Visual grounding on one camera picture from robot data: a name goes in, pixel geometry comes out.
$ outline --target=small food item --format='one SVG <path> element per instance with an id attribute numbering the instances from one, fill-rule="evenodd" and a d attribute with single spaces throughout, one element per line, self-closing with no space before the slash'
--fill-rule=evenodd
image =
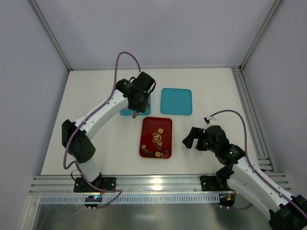
<path id="1" fill-rule="evenodd" d="M 159 141 L 161 141 L 162 136 L 159 133 L 154 133 L 152 134 L 152 142 L 154 143 L 158 143 Z"/>
<path id="2" fill-rule="evenodd" d="M 160 157 L 161 156 L 161 153 L 160 152 L 155 152 L 154 154 L 156 157 Z"/>
<path id="3" fill-rule="evenodd" d="M 142 150 L 144 153 L 148 154 L 149 153 L 149 150 L 148 149 L 143 149 Z"/>

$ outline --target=white wall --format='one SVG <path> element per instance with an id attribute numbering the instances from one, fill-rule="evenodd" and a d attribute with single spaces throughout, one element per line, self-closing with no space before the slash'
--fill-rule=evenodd
<path id="1" fill-rule="evenodd" d="M 25 0 L 0 1 L 0 229 L 20 225 L 68 77 Z"/>
<path id="2" fill-rule="evenodd" d="M 73 69 L 240 65 L 274 0 L 36 0 Z M 130 58 L 121 68 L 134 68 Z"/>
<path id="3" fill-rule="evenodd" d="M 307 197 L 307 1 L 285 0 L 244 70 L 278 170 Z"/>

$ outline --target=metal frame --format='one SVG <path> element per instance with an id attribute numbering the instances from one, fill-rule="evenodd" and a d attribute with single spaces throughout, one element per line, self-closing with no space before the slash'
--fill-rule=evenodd
<path id="1" fill-rule="evenodd" d="M 283 189 L 291 192 L 284 173 L 274 173 L 268 157 L 258 157 L 260 169 L 265 171 L 274 182 Z M 117 178 L 117 189 L 123 191 L 121 204 L 130 204 L 134 197 L 134 203 L 144 203 L 140 197 L 147 198 L 150 204 L 156 203 L 218 203 L 218 200 L 210 200 L 218 194 L 231 194 L 233 191 L 202 192 L 200 176 L 194 175 L 122 175 L 106 176 Z M 32 197 L 24 221 L 24 230 L 32 229 L 37 214 L 38 204 L 43 198 L 49 204 L 61 204 L 66 201 L 69 204 L 79 204 L 79 196 L 98 195 L 99 193 L 73 193 L 74 181 L 70 176 L 36 176 L 32 182 L 29 195 Z"/>
<path id="2" fill-rule="evenodd" d="M 279 9 L 281 8 L 284 0 L 275 0 L 272 7 L 270 8 L 267 16 L 265 17 L 260 29 L 258 30 L 253 42 L 251 43 L 243 61 L 240 66 L 240 70 L 243 70 L 248 63 L 251 56 L 254 54 L 255 50 L 257 49 L 259 43 L 263 39 L 265 33 L 268 31 L 273 19 L 275 18 L 276 14 L 278 13 Z"/>
<path id="3" fill-rule="evenodd" d="M 43 29 L 45 30 L 48 38 L 50 39 L 50 42 L 52 43 L 54 49 L 56 50 L 56 52 L 58 53 L 59 57 L 61 58 L 61 60 L 63 61 L 64 65 L 66 66 L 68 71 L 72 71 L 72 68 L 67 60 L 67 58 L 65 57 L 65 54 L 61 48 L 61 46 L 59 45 L 56 37 L 54 36 L 47 20 L 45 19 L 42 11 L 40 10 L 36 0 L 27 0 L 28 3 L 30 4 L 32 10 L 34 11 L 35 15 L 37 16 L 38 20 L 40 21 Z"/>
<path id="4" fill-rule="evenodd" d="M 255 107 L 251 100 L 245 79 L 241 71 L 237 68 L 232 69 L 232 73 L 236 82 L 236 87 L 243 106 L 244 114 L 247 119 L 250 134 L 258 156 L 269 156 L 268 146 L 260 127 L 259 119 L 256 114 Z"/>

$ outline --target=white tabletop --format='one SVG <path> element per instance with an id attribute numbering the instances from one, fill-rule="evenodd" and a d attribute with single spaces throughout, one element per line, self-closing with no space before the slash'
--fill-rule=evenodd
<path id="1" fill-rule="evenodd" d="M 139 144 L 144 116 L 132 119 L 116 114 L 95 135 L 92 143 L 96 148 L 95 162 L 102 174 L 199 174 L 215 173 L 222 165 L 212 152 L 186 149 L 182 140 L 192 126 L 205 127 L 204 117 L 214 112 L 233 109 L 244 116 L 231 69 L 146 69 L 157 83 L 152 93 L 150 116 L 168 117 L 173 121 L 172 156 L 167 160 L 143 158 Z M 64 170 L 62 166 L 64 147 L 61 145 L 61 125 L 69 119 L 74 121 L 108 96 L 112 89 L 114 71 L 70 72 L 57 120 L 47 151 L 42 175 L 68 175 L 75 166 Z M 119 70 L 118 80 L 137 77 L 136 70 Z M 164 115 L 160 113 L 163 88 L 190 89 L 193 113 L 190 116 Z M 229 141 L 244 147 L 244 133 L 236 114 L 217 115 Z M 257 163 L 255 149 L 248 131 L 248 155 Z"/>

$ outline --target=brown snack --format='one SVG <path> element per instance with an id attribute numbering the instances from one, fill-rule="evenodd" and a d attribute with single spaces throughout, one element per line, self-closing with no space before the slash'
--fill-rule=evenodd
<path id="1" fill-rule="evenodd" d="M 146 154 L 149 153 L 149 150 L 148 150 L 148 149 L 142 149 L 142 151 L 143 151 L 144 153 L 146 153 Z"/>
<path id="2" fill-rule="evenodd" d="M 155 152 L 154 154 L 156 157 L 160 157 L 161 156 L 161 153 L 160 152 Z"/>

